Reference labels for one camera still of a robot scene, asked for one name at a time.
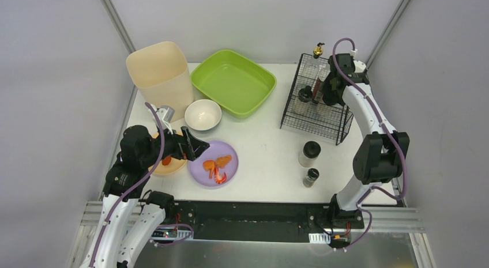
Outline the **white powder shaker bottle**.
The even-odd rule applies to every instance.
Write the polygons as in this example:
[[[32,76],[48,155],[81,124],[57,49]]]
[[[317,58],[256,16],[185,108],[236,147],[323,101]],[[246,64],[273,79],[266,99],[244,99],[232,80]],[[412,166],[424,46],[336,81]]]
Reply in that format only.
[[[309,109],[309,104],[312,101],[313,91],[311,86],[305,86],[298,91],[294,102],[294,113],[304,115]]]

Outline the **black-cap shaker bottle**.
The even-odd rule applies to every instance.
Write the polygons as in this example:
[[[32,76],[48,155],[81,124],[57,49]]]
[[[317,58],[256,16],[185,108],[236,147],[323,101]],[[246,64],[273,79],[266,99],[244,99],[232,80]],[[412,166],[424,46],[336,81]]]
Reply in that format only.
[[[307,141],[299,153],[298,161],[303,167],[310,168],[314,165],[321,152],[321,146],[315,141]]]

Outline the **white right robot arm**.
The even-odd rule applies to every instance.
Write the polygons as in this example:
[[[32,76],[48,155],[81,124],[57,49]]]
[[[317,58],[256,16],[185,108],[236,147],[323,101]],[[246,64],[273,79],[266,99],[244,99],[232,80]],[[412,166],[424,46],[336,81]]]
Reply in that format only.
[[[410,139],[385,118],[365,72],[356,72],[350,54],[333,54],[328,62],[330,73],[324,81],[323,101],[347,106],[363,137],[352,160],[353,176],[334,194],[326,212],[327,221],[340,228],[362,219],[359,208],[370,192],[401,176]]]

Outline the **speckled seasoning shaker bottle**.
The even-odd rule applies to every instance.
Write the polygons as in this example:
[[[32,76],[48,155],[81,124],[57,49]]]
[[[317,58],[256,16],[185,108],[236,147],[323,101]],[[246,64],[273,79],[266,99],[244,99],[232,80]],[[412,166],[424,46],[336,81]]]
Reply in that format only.
[[[333,106],[338,103],[337,94],[335,93],[323,93],[322,100],[328,106]]]

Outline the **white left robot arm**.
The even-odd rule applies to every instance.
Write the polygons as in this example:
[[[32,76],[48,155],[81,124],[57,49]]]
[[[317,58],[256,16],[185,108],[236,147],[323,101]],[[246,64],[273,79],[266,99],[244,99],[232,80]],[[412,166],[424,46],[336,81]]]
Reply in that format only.
[[[158,129],[157,137],[142,125],[127,128],[117,160],[106,175],[101,215],[81,267],[133,267],[157,227],[167,217],[175,218],[174,197],[152,191],[136,223],[127,229],[149,177],[166,157],[195,161],[209,148],[185,126],[180,133]]]

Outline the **clear oil bottle gold spout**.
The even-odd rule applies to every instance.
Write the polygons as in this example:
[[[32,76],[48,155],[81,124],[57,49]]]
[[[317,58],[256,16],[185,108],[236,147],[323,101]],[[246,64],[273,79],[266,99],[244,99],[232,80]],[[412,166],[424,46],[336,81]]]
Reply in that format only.
[[[313,49],[312,57],[304,64],[302,76],[310,79],[317,77],[319,72],[319,59],[324,52],[322,48],[324,45],[325,43],[318,43],[315,49]]]

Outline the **dark vinegar bottle red label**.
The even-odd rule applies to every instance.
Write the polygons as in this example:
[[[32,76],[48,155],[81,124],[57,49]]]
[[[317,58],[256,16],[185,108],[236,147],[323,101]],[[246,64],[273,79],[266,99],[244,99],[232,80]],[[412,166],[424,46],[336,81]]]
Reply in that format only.
[[[313,88],[313,98],[312,98],[313,104],[319,103],[319,100],[321,98],[319,93],[322,93],[322,86],[324,85],[324,81],[325,81],[326,77],[328,76],[329,72],[330,72],[330,69],[328,67],[324,67],[324,68],[319,70],[317,77],[316,77],[315,84],[314,84],[314,88]]]

